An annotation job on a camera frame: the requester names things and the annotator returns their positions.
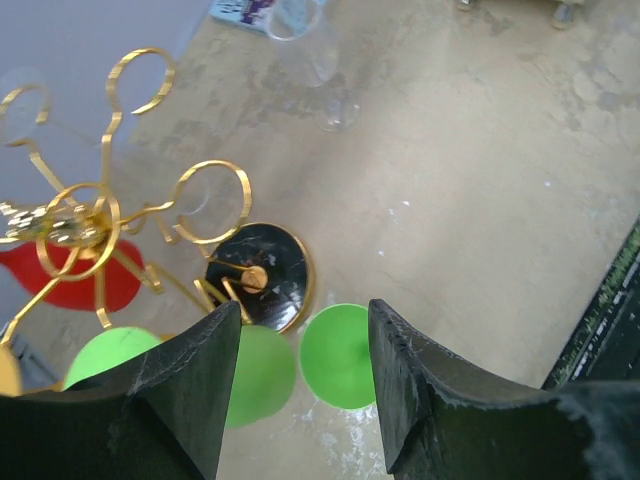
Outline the green wine glass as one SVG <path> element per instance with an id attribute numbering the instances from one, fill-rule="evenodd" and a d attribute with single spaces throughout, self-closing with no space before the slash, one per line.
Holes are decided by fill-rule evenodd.
<path id="1" fill-rule="evenodd" d="M 278 413 L 293 395 L 298 373 L 332 407 L 356 410 L 373 404 L 368 309 L 336 304 L 321 310 L 297 351 L 268 327 L 243 327 L 225 427 L 241 428 Z"/>
<path id="2" fill-rule="evenodd" d="M 62 389 L 125 363 L 162 342 L 159 336 L 139 327 L 104 330 L 78 352 L 67 371 Z"/>

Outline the clear wine glass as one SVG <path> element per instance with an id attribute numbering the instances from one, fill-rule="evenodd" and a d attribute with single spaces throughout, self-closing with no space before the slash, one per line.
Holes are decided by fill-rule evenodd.
<path id="1" fill-rule="evenodd" d="M 1 76 L 1 143 L 14 144 L 44 125 L 51 97 L 44 75 L 35 67 L 21 66 Z"/>
<path id="2" fill-rule="evenodd" d="M 339 37 L 323 3 L 277 1 L 265 29 L 290 78 L 318 92 L 318 125 L 328 132 L 352 125 L 360 105 L 340 70 Z"/>

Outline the clear wine glass back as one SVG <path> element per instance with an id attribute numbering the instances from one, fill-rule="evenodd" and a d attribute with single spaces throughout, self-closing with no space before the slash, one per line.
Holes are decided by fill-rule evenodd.
<path id="1" fill-rule="evenodd" d="M 328 132 L 352 125 L 360 105 L 340 70 L 339 37 L 323 3 L 277 1 L 265 29 L 290 78 L 318 92 L 318 125 Z"/>

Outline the orange wine glass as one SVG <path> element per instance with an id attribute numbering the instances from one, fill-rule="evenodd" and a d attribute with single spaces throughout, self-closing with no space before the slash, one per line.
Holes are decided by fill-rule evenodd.
<path id="1" fill-rule="evenodd" d="M 15 356 L 1 347 L 1 395 L 17 397 L 43 391 L 59 391 L 61 380 L 53 369 L 32 350 Z"/>

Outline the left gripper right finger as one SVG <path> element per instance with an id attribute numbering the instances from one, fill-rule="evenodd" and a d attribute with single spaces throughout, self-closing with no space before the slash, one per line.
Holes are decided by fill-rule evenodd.
<path id="1" fill-rule="evenodd" d="M 380 299 L 368 328 L 394 478 L 638 478 L 638 382 L 528 387 L 453 353 Z"/>

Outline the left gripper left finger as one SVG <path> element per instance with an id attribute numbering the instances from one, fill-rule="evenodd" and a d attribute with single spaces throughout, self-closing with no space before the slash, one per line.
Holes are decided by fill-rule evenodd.
<path id="1" fill-rule="evenodd" d="M 68 390 L 2 397 L 2 478 L 215 478 L 240 333 L 230 301 Z"/>

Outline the white round drawer box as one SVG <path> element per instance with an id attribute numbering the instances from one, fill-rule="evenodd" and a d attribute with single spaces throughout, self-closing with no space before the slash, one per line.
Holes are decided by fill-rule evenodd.
<path id="1" fill-rule="evenodd" d="M 475 0 L 456 0 L 457 8 L 460 11 L 469 11 L 476 4 Z M 557 30 L 564 30 L 573 24 L 575 14 L 579 7 L 584 6 L 586 0 L 557 0 L 556 7 L 552 17 L 551 24 Z"/>

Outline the clear wine glass front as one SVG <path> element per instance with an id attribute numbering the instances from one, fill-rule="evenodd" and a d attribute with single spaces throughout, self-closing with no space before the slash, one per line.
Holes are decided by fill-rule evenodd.
<path id="1" fill-rule="evenodd" d="M 1 143 L 14 144 L 44 125 L 51 97 L 44 75 L 35 67 L 21 66 L 1 76 Z"/>

